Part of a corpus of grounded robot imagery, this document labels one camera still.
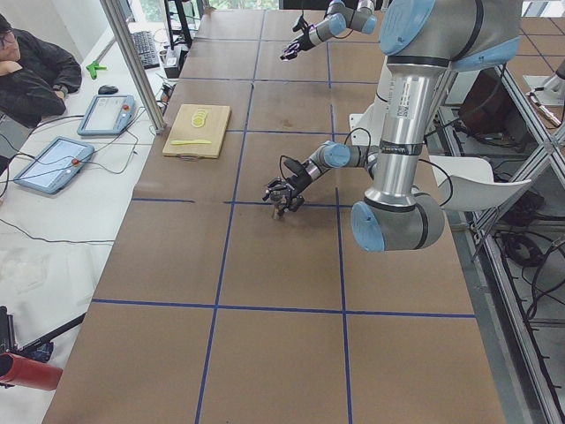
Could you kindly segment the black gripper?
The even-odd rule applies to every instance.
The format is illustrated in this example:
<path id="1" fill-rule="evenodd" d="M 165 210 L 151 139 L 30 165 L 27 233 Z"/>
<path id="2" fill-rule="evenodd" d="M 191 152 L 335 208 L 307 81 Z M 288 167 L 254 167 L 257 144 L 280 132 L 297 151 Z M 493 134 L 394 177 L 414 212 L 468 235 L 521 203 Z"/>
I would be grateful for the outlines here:
<path id="1" fill-rule="evenodd" d="M 308 172 L 299 172 L 286 179 L 276 177 L 272 179 L 265 189 L 263 201 L 280 201 L 278 213 L 286 211 L 297 212 L 304 204 L 305 199 L 300 195 L 311 183 L 313 178 Z"/>
<path id="2" fill-rule="evenodd" d="M 286 60 L 293 60 L 298 57 L 301 51 L 312 49 L 315 44 L 312 39 L 313 33 L 311 31 L 301 34 L 292 43 L 286 46 L 280 55 L 280 58 Z"/>

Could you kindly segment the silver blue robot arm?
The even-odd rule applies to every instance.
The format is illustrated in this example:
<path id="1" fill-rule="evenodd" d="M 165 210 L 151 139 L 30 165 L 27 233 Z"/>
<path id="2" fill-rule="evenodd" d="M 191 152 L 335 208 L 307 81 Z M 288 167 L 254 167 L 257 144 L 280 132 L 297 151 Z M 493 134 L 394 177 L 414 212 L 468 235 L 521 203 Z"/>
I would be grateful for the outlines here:
<path id="1" fill-rule="evenodd" d="M 301 13 L 294 26 L 293 33 L 299 33 L 282 51 L 280 59 L 290 61 L 302 51 L 338 38 L 344 31 L 372 34 L 376 28 L 377 18 L 374 13 L 382 8 L 383 1 L 358 1 L 356 9 L 352 9 L 344 1 L 330 1 L 324 19 L 317 24 L 309 24 Z"/>
<path id="2" fill-rule="evenodd" d="M 326 141 L 303 162 L 285 159 L 290 175 L 265 191 L 275 217 L 299 209 L 303 191 L 327 171 L 364 168 L 373 183 L 351 211 L 358 245 L 382 252 L 435 243 L 444 229 L 441 206 L 414 185 L 434 89 L 446 71 L 506 64 L 518 51 L 521 16 L 518 1 L 361 1 L 353 9 L 333 1 L 320 23 L 298 19 L 284 60 L 346 30 L 378 32 L 391 81 L 380 135 L 362 147 Z"/>

